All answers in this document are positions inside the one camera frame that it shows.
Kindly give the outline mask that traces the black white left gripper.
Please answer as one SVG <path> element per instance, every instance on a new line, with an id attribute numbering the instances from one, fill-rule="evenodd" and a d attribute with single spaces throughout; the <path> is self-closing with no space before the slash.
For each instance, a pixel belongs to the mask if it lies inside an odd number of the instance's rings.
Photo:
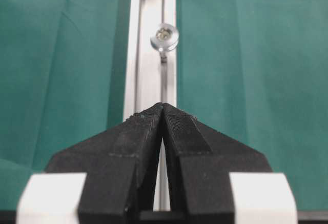
<path id="1" fill-rule="evenodd" d="M 188 223 L 297 223 L 286 176 L 251 173 L 272 171 L 262 153 L 169 104 L 162 120 L 171 210 L 184 212 Z M 79 223 L 86 176 L 33 174 L 16 223 Z"/>

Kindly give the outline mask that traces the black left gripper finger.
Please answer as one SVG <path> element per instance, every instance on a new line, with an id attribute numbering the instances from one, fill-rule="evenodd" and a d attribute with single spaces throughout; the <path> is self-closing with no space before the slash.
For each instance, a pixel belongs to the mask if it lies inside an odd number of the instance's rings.
<path id="1" fill-rule="evenodd" d="M 162 109 L 157 103 L 52 156 L 46 172 L 87 175 L 80 223 L 136 223 L 140 211 L 153 209 Z"/>

